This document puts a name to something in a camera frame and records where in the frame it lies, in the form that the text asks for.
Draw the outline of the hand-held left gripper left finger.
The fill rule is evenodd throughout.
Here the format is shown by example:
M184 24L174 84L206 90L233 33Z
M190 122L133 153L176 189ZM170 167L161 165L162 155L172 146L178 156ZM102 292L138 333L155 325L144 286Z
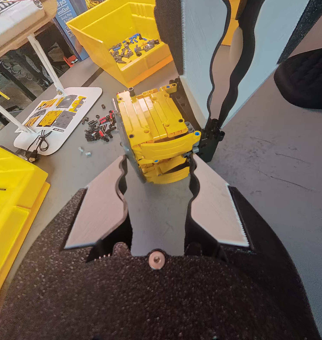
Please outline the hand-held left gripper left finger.
M121 155L86 186L65 249L98 245L112 250L117 242L131 248L132 226L124 197L127 173L127 158Z

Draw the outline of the blue robot kit box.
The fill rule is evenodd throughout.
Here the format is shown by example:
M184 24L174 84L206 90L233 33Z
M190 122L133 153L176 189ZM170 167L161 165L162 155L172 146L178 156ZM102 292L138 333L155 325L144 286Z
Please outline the blue robot kit box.
M67 26L67 22L81 15L88 10L84 0L57 0L57 12L53 21L62 33L67 44L79 61L89 57L86 50L81 46L72 30Z

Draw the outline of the pile of black red pins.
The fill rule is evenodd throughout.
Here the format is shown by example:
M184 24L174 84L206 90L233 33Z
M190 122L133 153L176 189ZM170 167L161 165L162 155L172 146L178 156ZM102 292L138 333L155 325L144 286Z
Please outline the pile of black red pins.
M90 120L84 117L81 121L82 125L87 125L84 130L87 142L95 142L102 140L109 142L113 138L113 132L117 130L115 111L110 110L106 116L100 117L96 115L96 119Z

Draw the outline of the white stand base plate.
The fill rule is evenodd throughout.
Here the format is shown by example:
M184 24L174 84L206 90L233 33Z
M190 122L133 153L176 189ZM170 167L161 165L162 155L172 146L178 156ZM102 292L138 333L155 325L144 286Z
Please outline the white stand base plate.
M82 119L87 115L89 110L94 106L94 104L100 98L102 93L103 93L103 90L100 87L69 87L69 88L66 88L65 89L66 95L58 95L57 94L52 99L58 98L60 96L67 96L67 95L79 95L79 96L86 96L87 97L87 100L83 104L80 111L78 111L76 116L70 122L70 125L67 127L67 129L64 132L58 132L58 131L52 131L52 130L41 130L41 129L40 130L32 130L34 132L34 134L26 133L26 132L19 132L19 130L16 130L16 133L19 132L19 135L14 140L14 147L20 148L20 149L23 149L23 150L27 150L27 151L33 151L37 148L38 143L39 143L39 138L42 137L42 132L44 132L44 135L45 135L44 138L45 138L46 142L48 142L48 147L47 147L46 150L43 150L43 151L40 148L38 148L38 154L48 156L48 155L55 153L56 151L58 151L61 148L61 146L66 142L66 140L69 138L71 133L81 123Z

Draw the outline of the yellow grey sticker sheet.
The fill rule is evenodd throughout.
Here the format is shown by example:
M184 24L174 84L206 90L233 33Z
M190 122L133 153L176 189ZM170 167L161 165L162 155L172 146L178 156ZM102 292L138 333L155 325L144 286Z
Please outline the yellow grey sticker sheet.
M86 100L86 96L67 95L41 101L23 125L31 130L64 132Z

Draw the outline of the empty yellow plastic bin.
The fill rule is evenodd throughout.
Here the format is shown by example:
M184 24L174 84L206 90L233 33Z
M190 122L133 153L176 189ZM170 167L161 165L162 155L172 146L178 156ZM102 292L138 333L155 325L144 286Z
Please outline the empty yellow plastic bin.
M227 33L221 43L221 45L230 46L233 38L233 34L238 27L238 21L236 20L236 15L238 11L238 7L240 4L240 0L229 0L231 6L231 19L229 23L229 27L227 29Z

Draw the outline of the yellow and black lego model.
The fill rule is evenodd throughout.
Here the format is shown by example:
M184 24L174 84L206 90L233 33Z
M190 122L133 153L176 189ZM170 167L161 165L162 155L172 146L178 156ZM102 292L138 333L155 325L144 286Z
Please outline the yellow and black lego model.
M162 185L186 178L191 156L210 162L225 136L217 119L200 127L180 77L139 95L131 87L113 101L122 146L142 182Z

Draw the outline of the heap of grey blue pieces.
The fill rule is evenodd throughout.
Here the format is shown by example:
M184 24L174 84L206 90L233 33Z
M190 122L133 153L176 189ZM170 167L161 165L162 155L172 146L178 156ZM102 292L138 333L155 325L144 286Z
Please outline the heap of grey blue pieces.
M117 64L126 65L141 58L160 43L161 40L159 39L147 39L141 33L135 33L122 42L113 45L108 51Z

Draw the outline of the yellow bin with many pieces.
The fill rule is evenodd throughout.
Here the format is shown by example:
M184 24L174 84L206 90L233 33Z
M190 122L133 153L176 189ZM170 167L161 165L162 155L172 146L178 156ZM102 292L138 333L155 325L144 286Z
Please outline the yellow bin with many pieces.
M108 0L67 22L92 61L125 87L134 87L173 61L160 39L154 16L155 1ZM117 64L108 49L141 33L160 45L126 65Z

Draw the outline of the yellow bin with few pieces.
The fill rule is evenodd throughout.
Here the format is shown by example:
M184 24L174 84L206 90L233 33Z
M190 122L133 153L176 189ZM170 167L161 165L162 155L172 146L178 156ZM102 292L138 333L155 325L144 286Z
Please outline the yellow bin with few pieces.
M50 188L48 173L0 147L0 289Z

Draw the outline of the white stand pole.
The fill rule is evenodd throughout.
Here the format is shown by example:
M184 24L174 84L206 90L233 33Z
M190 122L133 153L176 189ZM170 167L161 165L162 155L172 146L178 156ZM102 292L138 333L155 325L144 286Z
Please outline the white stand pole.
M53 66L51 62L49 61L47 55L45 54L43 48L41 47L38 40L36 40L35 36L33 34L27 36L27 39L29 40L31 46L33 47L34 51L38 55L40 61L44 65L46 71L48 72L49 76L51 77L53 84L56 88L58 95L66 95L65 89L59 80L59 77L57 76L55 70L53 69Z
M29 129L28 127L24 126L22 123L20 123L15 117L13 117L5 108L3 108L0 105L0 113L6 117L7 120L10 122L14 123L17 127L19 132L26 132L26 133L31 133L34 134L34 132Z

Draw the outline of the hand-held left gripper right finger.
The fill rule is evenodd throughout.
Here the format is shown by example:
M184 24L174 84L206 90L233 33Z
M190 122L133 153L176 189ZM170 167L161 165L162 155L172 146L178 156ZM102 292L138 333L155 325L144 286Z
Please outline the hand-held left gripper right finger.
M190 161L189 189L193 197L188 206L188 223L213 242L249 248L230 185L198 155L193 154Z

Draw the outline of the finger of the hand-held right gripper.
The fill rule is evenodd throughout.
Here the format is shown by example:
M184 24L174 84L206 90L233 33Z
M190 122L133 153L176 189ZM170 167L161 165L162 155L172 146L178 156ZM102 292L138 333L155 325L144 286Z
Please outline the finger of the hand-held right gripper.
M309 1L246 1L238 17L242 49L218 124L223 128L275 70Z
M213 60L226 35L230 19L229 1L181 1L181 83L199 125L206 125L210 117L209 103L214 91Z

